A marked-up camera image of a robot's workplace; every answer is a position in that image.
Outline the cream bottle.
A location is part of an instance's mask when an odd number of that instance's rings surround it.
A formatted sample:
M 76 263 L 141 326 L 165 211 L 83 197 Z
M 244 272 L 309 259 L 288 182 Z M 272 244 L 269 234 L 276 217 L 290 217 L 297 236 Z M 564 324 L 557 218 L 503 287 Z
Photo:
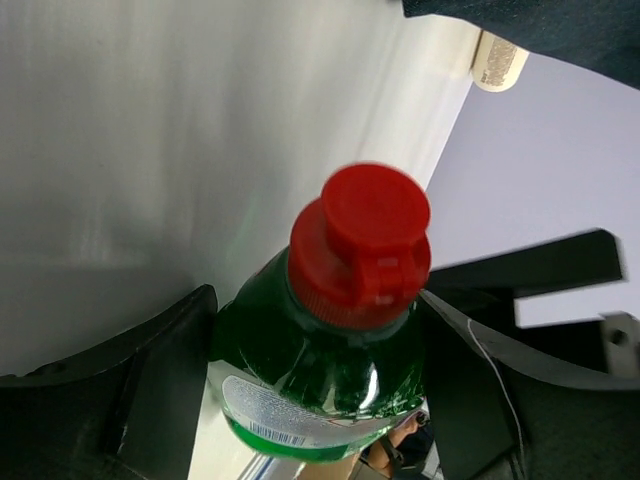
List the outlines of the cream bottle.
M 512 42 L 482 31 L 471 66 L 475 85 L 490 93 L 500 93 L 512 88 L 529 55 L 529 51 Z

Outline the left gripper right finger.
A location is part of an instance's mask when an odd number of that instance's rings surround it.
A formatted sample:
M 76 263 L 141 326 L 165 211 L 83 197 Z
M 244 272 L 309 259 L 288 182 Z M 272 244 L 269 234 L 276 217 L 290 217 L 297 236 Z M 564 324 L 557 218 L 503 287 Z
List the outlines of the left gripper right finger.
M 447 479 L 635 479 L 639 322 L 596 325 L 598 371 L 489 328 L 434 294 L 419 298 L 425 391 Z

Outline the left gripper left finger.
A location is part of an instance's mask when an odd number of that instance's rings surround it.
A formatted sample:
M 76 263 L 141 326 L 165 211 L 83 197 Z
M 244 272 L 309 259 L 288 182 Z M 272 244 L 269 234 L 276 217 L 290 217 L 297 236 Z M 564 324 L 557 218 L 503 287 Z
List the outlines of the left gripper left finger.
M 217 307 L 203 285 L 95 347 L 2 376 L 2 478 L 187 478 Z

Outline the green bottle red cap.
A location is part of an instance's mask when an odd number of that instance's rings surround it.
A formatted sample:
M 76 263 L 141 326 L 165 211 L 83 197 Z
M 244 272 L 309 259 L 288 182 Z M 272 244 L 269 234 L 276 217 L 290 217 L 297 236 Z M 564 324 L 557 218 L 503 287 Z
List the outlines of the green bottle red cap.
M 243 443 L 339 461 L 422 405 L 429 219 L 424 190 L 377 163 L 337 170 L 298 214 L 213 319 L 208 379 Z

